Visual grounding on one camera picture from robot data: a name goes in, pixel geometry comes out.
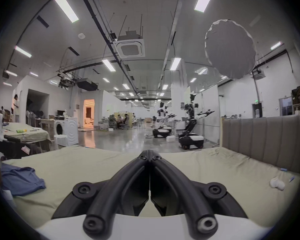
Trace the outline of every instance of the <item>gray headboard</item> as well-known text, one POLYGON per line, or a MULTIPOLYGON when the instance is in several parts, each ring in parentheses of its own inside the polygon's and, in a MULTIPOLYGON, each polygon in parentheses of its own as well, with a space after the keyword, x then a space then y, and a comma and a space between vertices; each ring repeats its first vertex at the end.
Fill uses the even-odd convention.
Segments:
POLYGON ((300 173, 300 114, 223 121, 222 146, 300 173))

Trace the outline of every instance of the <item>person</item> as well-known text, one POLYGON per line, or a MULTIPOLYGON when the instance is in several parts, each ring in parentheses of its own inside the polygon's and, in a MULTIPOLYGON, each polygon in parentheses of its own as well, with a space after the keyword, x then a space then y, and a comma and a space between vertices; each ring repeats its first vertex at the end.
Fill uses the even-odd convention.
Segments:
POLYGON ((18 123, 19 122, 19 99, 17 94, 14 96, 14 99, 15 101, 13 103, 14 105, 13 114, 15 116, 15 122, 18 123))

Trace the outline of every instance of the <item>ceiling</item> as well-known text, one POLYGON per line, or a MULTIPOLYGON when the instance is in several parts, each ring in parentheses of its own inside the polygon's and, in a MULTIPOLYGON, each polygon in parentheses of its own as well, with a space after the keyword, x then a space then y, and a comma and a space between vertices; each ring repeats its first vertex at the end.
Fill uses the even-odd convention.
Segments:
MULTIPOLYGON (((72 69, 77 66, 100 62, 102 58, 113 60, 106 43, 96 27, 83 0, 67 0, 79 20, 71 23, 55 1, 49 2, 39 13, 48 23, 46 28, 40 21, 34 20, 26 29, 19 46, 32 54, 31 58, 14 52, 8 70, 25 76, 30 71, 39 75, 43 81, 56 80, 57 71, 72 69), (86 37, 79 39, 78 34, 86 37), (72 47, 76 56, 68 47, 72 47)), ((204 53, 204 37, 213 22, 219 19, 231 19, 242 25, 254 39, 257 57, 270 52, 270 47, 278 41, 284 42, 285 47, 293 48, 293 26, 287 20, 283 11, 272 0, 211 0, 204 13, 195 11, 197 0, 184 0, 181 14, 176 27, 174 48, 170 49, 167 66, 171 58, 177 56, 184 59, 188 85, 191 91, 198 92, 221 79, 218 71, 209 65, 204 53), (207 67, 207 74, 198 75, 196 71, 207 67)), ((92 8, 101 22, 93 0, 89 0, 92 8)), ((129 66, 128 74, 133 76, 133 83, 140 91, 156 94, 164 56, 173 21, 177 0, 98 0, 105 15, 109 28, 119 36, 127 30, 140 32, 142 15, 143 39, 145 57, 123 59, 129 66)), ((108 92, 114 91, 129 95, 122 86, 128 84, 126 77, 116 63, 112 63, 116 72, 110 72, 105 65, 97 65, 81 69, 80 77, 89 78, 98 83, 99 88, 108 92)), ((171 72, 164 71, 161 84, 168 84, 164 97, 171 97, 171 72)))

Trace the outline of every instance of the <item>ceiling vent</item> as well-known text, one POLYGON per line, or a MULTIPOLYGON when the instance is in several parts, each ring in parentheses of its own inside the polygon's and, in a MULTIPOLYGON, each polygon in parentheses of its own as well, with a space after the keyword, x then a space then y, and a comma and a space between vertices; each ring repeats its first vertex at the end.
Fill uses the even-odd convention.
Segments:
POLYGON ((126 31, 126 35, 113 42, 120 58, 145 57, 145 43, 136 30, 126 31))
POLYGON ((256 71, 252 71, 251 78, 253 78, 253 76, 256 80, 260 80, 266 77, 261 69, 256 69, 256 71))

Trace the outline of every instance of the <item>bed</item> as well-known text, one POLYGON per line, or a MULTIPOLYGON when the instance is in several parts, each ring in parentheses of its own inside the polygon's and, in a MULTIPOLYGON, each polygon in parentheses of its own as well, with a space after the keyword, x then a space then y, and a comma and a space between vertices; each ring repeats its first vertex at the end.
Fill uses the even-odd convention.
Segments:
POLYGON ((15 137, 20 139, 22 142, 34 143, 41 141, 51 141, 50 136, 47 131, 40 129, 34 130, 34 128, 30 125, 20 122, 10 122, 7 126, 3 126, 4 135, 8 135, 11 137, 15 137), (26 132, 17 133, 17 130, 24 130, 26 132))
MULTIPOLYGON (((259 118, 251 119, 251 122, 249 119, 225 121, 223 145, 161 156, 180 169, 190 180, 222 183, 242 206, 250 220, 263 227, 273 226, 291 203, 300 182, 300 116, 259 118), (252 124, 251 134, 243 134, 249 124, 252 124), (293 131, 287 124, 297 130, 293 131), (274 128, 278 127, 282 127, 282 135, 281 140, 275 142, 277 130, 274 128), (250 147, 245 146, 247 136, 251 139, 248 142, 250 144, 247 144, 250 147), (262 156, 255 151, 254 145, 258 146, 262 156), (242 154, 238 153, 239 150, 234 150, 236 148, 242 152, 243 148, 252 152, 242 154), (268 157, 270 153, 276 157, 273 164, 269 163, 272 161, 268 157), (285 162, 285 157, 282 156, 292 159, 285 162), (282 166, 288 171, 281 171, 282 166), (269 181, 274 177, 285 183, 283 191, 269 186, 269 181)), ((107 180, 138 155, 139 153, 70 146, 19 160, 5 161, 14 166, 35 168, 37 176, 43 178, 46 183, 44 190, 15 197, 17 211, 32 227, 38 228, 51 219, 56 208, 76 183, 107 180)), ((148 202, 140 216, 152 217, 159 214, 152 203, 148 202)))

